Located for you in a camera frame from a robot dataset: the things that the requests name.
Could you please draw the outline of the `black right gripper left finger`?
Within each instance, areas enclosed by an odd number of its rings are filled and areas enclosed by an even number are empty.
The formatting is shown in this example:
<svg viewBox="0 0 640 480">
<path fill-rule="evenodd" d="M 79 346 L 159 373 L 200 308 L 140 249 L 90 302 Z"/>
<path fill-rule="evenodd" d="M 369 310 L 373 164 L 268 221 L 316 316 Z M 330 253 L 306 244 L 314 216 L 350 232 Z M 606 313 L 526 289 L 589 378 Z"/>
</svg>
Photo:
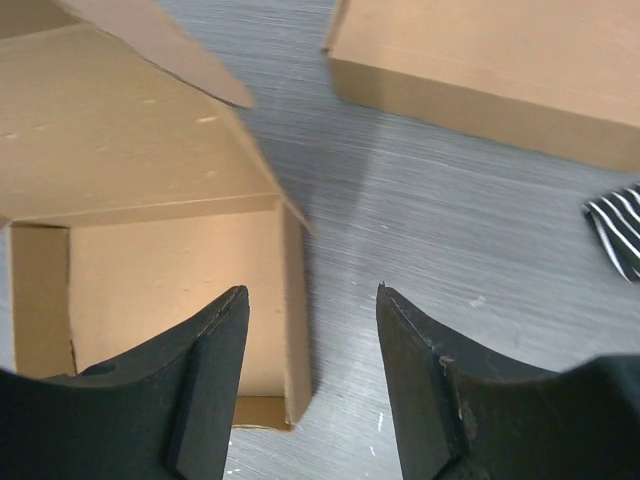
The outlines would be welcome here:
<svg viewBox="0 0 640 480">
<path fill-rule="evenodd" d="M 249 323 L 244 286 L 83 372 L 1 375 L 5 479 L 219 479 Z"/>
</svg>

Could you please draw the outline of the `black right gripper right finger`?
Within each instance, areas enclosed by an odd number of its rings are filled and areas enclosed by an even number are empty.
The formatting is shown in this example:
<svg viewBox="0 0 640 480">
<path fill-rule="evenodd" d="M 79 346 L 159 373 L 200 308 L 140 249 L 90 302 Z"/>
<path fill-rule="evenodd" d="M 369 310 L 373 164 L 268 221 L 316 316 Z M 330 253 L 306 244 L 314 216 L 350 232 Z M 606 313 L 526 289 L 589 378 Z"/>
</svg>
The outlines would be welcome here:
<svg viewBox="0 0 640 480">
<path fill-rule="evenodd" d="M 552 372 L 500 354 L 380 285 L 376 321 L 406 479 L 635 479 L 639 359 Z"/>
</svg>

